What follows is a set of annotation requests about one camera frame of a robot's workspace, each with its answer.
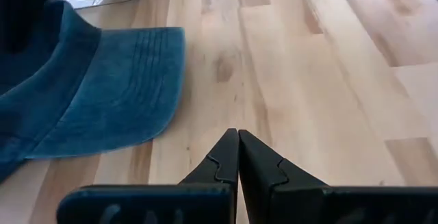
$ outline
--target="denim fabric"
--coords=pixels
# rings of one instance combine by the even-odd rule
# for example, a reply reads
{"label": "denim fabric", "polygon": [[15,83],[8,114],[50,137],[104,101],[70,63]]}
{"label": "denim fabric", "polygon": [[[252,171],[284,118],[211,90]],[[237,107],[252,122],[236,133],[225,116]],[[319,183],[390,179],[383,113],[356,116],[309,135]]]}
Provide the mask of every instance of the denim fabric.
{"label": "denim fabric", "polygon": [[181,28],[100,30],[63,1],[43,18],[26,51],[0,52],[0,181],[27,158],[150,140],[181,94]]}

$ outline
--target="cap brim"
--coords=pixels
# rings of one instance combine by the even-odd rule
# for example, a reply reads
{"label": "cap brim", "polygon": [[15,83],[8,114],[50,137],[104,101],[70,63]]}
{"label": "cap brim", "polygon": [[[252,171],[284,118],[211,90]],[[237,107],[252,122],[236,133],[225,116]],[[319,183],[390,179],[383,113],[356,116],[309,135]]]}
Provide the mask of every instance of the cap brim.
{"label": "cap brim", "polygon": [[100,153],[160,134],[177,108],[184,57],[181,28],[102,31],[71,104],[26,158]]}

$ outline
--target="wooden floor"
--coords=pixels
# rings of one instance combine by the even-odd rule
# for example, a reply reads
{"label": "wooden floor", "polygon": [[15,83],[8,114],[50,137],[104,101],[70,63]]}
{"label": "wooden floor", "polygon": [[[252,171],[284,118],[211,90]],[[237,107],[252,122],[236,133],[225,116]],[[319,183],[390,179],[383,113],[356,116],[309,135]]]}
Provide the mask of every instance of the wooden floor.
{"label": "wooden floor", "polygon": [[81,14],[185,28],[178,112],[153,142],[28,163],[0,186],[2,223],[53,224],[78,186],[177,183],[228,127],[328,184],[438,185],[437,0],[135,0]]}

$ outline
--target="wood grain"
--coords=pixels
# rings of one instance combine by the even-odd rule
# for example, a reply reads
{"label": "wood grain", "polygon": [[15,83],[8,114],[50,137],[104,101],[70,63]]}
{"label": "wood grain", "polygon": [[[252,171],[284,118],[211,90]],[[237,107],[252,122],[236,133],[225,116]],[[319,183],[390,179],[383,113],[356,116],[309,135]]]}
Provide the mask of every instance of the wood grain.
{"label": "wood grain", "polygon": [[[437,0],[133,0],[80,10],[105,29],[185,30],[183,94],[153,142],[30,162],[0,219],[53,224],[85,184],[176,184],[226,128],[329,184],[438,185]],[[237,223],[247,223],[240,191]]]}

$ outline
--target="baseball cap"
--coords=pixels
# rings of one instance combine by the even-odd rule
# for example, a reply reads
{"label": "baseball cap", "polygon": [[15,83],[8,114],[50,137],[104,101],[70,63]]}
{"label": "baseball cap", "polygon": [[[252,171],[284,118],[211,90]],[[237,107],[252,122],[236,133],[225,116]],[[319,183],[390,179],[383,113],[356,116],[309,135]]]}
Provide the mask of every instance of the baseball cap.
{"label": "baseball cap", "polygon": [[29,44],[0,50],[0,182],[26,159],[140,144],[169,124],[181,95],[178,27],[102,30],[48,1]]}

